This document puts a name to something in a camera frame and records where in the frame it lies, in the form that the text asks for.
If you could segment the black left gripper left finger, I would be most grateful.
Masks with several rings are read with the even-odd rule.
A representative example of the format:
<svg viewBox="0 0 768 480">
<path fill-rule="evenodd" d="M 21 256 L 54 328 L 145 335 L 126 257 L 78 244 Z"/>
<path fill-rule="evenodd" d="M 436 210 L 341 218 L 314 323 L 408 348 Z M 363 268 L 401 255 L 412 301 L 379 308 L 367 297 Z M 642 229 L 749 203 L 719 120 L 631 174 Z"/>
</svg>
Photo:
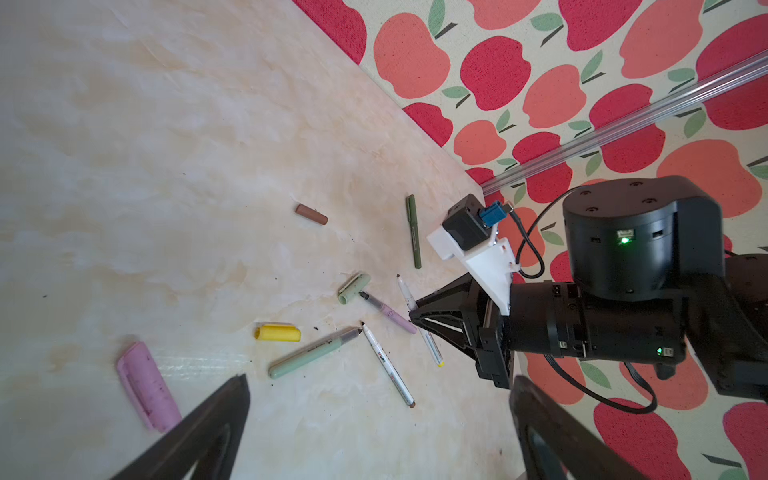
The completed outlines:
<svg viewBox="0 0 768 480">
<path fill-rule="evenodd" d="M 117 479 L 228 479 L 251 404 L 247 376 L 236 375 L 203 401 Z"/>
</svg>

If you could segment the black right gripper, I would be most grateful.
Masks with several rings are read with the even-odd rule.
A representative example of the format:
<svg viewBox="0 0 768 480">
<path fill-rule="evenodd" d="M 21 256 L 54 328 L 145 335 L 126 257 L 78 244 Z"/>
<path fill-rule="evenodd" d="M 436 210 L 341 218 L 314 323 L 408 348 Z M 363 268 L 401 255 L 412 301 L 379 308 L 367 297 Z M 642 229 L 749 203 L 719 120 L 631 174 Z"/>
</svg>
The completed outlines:
<svg viewBox="0 0 768 480">
<path fill-rule="evenodd" d="M 678 290 L 625 302 L 588 294 L 574 283 L 513 284 L 507 316 L 492 301 L 478 299 L 473 346 L 461 318 L 476 307 L 479 291 L 479 283 L 464 274 L 417 300 L 410 320 L 475 360 L 478 376 L 498 388 L 510 387 L 517 352 L 648 364 L 662 380 L 686 358 L 687 296 Z"/>
</svg>

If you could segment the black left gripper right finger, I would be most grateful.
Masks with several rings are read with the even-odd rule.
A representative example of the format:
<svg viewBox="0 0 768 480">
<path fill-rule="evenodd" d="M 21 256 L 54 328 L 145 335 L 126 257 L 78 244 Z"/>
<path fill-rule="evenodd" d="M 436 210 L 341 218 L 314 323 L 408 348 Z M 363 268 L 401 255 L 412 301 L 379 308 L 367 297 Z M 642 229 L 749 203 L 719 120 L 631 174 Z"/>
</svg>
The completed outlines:
<svg viewBox="0 0 768 480">
<path fill-rule="evenodd" d="M 644 477 L 528 378 L 514 378 L 509 404 L 529 479 Z"/>
</svg>

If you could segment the pink pen cap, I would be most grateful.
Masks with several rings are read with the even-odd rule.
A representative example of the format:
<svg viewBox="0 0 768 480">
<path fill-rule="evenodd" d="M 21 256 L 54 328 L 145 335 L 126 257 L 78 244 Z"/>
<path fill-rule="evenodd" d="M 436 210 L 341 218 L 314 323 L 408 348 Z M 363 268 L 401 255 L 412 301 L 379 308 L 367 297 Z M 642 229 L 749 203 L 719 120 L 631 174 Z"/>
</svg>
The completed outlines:
<svg viewBox="0 0 768 480">
<path fill-rule="evenodd" d="M 134 342 L 118 359 L 116 370 L 129 402 L 150 430 L 166 433 L 182 416 L 151 352 Z"/>
</svg>

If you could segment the yellow pen cap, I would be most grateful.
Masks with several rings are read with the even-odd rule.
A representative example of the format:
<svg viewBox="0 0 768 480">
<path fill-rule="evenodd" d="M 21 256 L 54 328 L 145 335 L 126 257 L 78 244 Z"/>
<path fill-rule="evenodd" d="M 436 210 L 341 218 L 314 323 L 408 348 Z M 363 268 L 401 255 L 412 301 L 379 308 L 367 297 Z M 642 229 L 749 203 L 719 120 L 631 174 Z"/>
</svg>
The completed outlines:
<svg viewBox="0 0 768 480">
<path fill-rule="evenodd" d="M 258 341 L 299 342 L 301 331 L 287 324 L 261 324 L 254 331 L 254 338 Z"/>
</svg>

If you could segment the dark green pen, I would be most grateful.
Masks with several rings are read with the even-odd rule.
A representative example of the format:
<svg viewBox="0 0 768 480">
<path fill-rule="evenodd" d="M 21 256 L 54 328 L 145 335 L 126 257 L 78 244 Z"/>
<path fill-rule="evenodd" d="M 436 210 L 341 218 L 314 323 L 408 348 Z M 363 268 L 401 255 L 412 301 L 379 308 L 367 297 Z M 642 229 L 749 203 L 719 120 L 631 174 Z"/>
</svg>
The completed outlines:
<svg viewBox="0 0 768 480">
<path fill-rule="evenodd" d="M 407 221 L 408 221 L 409 231 L 410 231 L 414 268 L 421 269 L 422 259 L 421 259 L 421 248 L 420 248 L 420 239 L 419 239 L 417 205 L 416 205 L 416 199 L 414 194 L 410 194 L 406 197 L 405 206 L 406 206 Z"/>
</svg>

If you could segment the brown pen cap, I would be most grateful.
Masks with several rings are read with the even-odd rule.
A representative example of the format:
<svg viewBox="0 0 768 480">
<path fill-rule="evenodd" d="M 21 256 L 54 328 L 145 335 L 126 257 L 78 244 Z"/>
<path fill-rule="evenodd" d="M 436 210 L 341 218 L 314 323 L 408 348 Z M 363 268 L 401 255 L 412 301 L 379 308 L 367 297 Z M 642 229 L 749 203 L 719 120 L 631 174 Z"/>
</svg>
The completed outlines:
<svg viewBox="0 0 768 480">
<path fill-rule="evenodd" d="M 296 206 L 295 213 L 307 220 L 310 220 L 316 224 L 323 225 L 323 226 L 325 226 L 329 221 L 326 215 L 302 203 L 299 203 Z"/>
</svg>

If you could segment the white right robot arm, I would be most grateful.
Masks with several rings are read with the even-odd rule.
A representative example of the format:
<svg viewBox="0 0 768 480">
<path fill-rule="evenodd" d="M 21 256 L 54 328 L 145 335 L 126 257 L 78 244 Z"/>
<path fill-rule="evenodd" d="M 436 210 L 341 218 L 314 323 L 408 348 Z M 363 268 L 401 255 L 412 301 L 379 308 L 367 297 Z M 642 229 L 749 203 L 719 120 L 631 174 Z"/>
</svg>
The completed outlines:
<svg viewBox="0 0 768 480">
<path fill-rule="evenodd" d="M 724 246 L 720 205 L 681 176 L 605 181 L 560 197 L 571 278 L 514 284 L 514 255 L 418 300 L 412 322 L 509 388 L 518 352 L 651 365 L 693 348 L 718 393 L 767 397 L 767 257 Z"/>
</svg>

